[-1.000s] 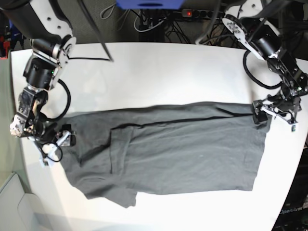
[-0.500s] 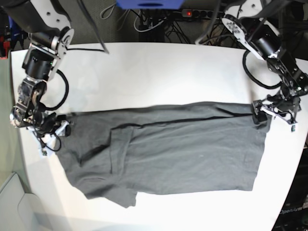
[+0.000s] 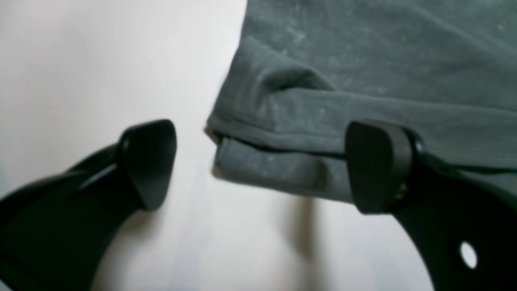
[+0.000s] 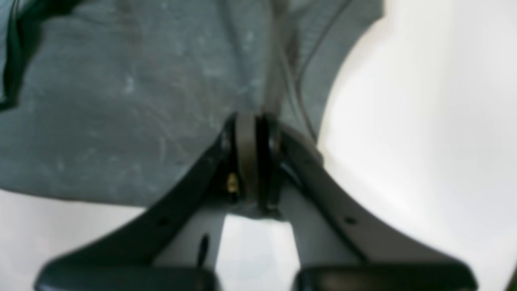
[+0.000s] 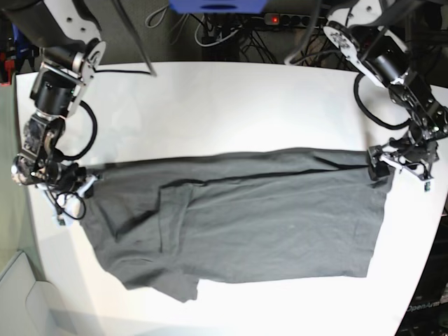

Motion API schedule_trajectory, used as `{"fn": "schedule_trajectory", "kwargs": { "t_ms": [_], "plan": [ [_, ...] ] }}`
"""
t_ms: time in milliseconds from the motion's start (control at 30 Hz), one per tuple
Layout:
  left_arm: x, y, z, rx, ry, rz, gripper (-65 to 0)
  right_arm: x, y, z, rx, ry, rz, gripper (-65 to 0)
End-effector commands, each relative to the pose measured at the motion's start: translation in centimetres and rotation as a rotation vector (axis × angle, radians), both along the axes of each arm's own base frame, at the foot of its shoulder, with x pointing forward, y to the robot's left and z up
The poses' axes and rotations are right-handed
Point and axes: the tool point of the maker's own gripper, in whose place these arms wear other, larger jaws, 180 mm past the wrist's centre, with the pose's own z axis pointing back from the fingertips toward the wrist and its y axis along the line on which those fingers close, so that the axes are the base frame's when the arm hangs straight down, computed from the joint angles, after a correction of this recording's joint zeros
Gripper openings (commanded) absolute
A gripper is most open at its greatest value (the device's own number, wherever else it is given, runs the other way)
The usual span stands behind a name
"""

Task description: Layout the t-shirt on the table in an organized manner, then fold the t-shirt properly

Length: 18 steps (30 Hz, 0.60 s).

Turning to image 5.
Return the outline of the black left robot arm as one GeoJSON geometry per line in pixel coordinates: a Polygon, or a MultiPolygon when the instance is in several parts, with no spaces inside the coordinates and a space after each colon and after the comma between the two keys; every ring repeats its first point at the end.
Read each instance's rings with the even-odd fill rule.
{"type": "Polygon", "coordinates": [[[405,130],[400,139],[367,150],[372,180],[383,178],[390,167],[405,170],[424,183],[432,180],[438,161],[438,141],[447,138],[447,107],[434,96],[430,85],[412,61],[410,44],[391,31],[422,6],[422,1],[345,1],[331,8],[323,26],[325,37],[358,71],[353,95],[364,115],[388,130],[405,130]],[[409,118],[398,125],[373,115],[359,97],[361,79],[388,90],[394,104],[409,118]]]}

